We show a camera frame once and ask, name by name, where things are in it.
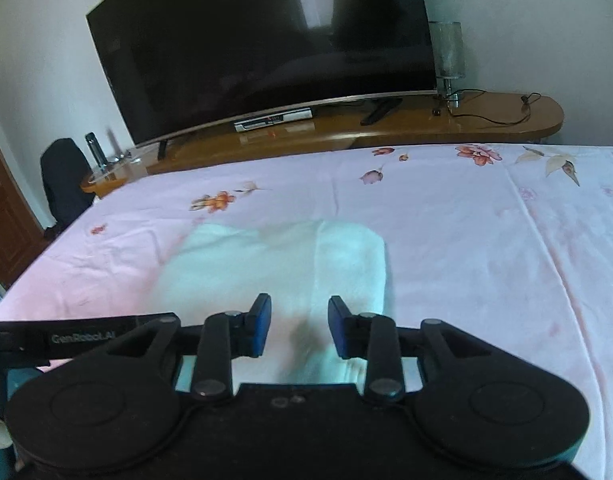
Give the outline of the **cream knitted sweater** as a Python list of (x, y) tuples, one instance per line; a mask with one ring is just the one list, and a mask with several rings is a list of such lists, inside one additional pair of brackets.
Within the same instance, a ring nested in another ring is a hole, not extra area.
[(262, 356), (238, 358), (233, 382), (363, 385), (366, 364), (340, 359), (329, 333), (331, 297), (354, 314), (384, 313), (386, 244), (361, 224), (305, 221), (244, 230), (203, 224), (165, 263), (148, 297), (184, 325), (247, 311), (266, 292), (270, 331)]

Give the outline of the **brown wooden left door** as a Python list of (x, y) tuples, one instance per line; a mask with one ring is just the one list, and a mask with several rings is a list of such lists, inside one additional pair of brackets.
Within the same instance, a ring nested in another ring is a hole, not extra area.
[(8, 289), (47, 247), (0, 151), (0, 284)]

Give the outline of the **black chair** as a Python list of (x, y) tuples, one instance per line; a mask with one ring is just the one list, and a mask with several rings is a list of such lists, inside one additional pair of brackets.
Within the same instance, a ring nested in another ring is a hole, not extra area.
[(84, 154), (70, 138), (58, 139), (41, 156), (41, 176), (46, 200), (55, 223), (45, 230), (56, 238), (94, 203), (95, 194), (84, 192), (83, 179), (90, 173)]

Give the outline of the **floral pink bed sheet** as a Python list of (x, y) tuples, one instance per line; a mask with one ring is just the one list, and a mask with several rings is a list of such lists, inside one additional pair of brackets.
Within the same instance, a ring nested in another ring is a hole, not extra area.
[(377, 148), (146, 177), (60, 235), (0, 321), (157, 313), (154, 282), (198, 226), (321, 220), (384, 240), (381, 314), (440, 318), (575, 384), (591, 411), (577, 466), (613, 479), (613, 148)]

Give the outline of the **dark bottle on console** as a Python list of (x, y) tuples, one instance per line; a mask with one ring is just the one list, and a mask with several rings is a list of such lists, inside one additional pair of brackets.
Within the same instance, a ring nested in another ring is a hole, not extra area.
[(95, 162), (99, 168), (106, 168), (109, 165), (108, 159), (97, 140), (97, 136), (93, 132), (89, 132), (85, 136), (85, 141), (88, 148), (92, 152)]

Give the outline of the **wooden TV console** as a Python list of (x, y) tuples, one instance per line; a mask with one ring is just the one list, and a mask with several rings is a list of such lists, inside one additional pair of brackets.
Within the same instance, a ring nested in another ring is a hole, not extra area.
[(300, 122), (247, 132), (224, 124), (184, 133), (136, 148), (116, 167), (91, 172), (81, 188), (101, 198), (150, 174), (350, 148), (535, 142), (553, 136), (565, 121), (563, 108), (538, 93), (463, 91), (454, 110), (440, 96), (408, 96), (378, 122), (365, 125), (375, 108), (369, 101), (323, 105)]

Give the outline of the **silver set-top box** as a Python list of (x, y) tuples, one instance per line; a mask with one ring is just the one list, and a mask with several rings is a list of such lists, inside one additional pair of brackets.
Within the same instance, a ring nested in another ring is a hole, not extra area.
[(284, 110), (275, 114), (253, 117), (234, 122), (237, 132), (247, 132), (251, 130), (273, 127), (276, 125), (287, 124), (287, 122), (300, 122), (300, 120), (311, 119), (313, 113), (310, 107), (296, 108), (295, 110)]

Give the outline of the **large black curved television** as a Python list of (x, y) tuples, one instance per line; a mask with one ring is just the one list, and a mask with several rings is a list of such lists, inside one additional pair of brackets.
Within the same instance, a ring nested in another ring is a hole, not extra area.
[(87, 24), (136, 144), (437, 84), (424, 0), (104, 0)]

